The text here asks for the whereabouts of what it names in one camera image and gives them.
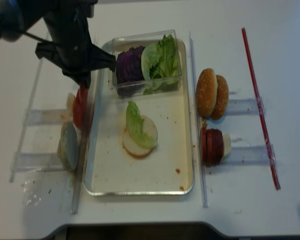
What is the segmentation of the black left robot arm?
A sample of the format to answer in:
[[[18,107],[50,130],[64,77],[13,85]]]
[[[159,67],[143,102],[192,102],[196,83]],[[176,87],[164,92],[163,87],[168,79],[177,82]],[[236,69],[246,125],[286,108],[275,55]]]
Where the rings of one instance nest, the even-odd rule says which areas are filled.
[[[36,40],[35,54],[86,88],[91,72],[116,69],[116,57],[92,43],[88,19],[96,0],[0,0],[0,40],[25,35]]]

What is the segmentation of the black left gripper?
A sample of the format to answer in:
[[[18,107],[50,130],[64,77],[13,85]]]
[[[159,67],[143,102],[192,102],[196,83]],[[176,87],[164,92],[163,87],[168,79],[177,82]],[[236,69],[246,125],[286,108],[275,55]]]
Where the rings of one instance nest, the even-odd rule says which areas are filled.
[[[57,0],[43,16],[51,42],[38,43],[35,54],[62,70],[78,85],[89,88],[91,71],[116,70],[116,57],[92,44],[87,18],[94,16],[94,0]]]

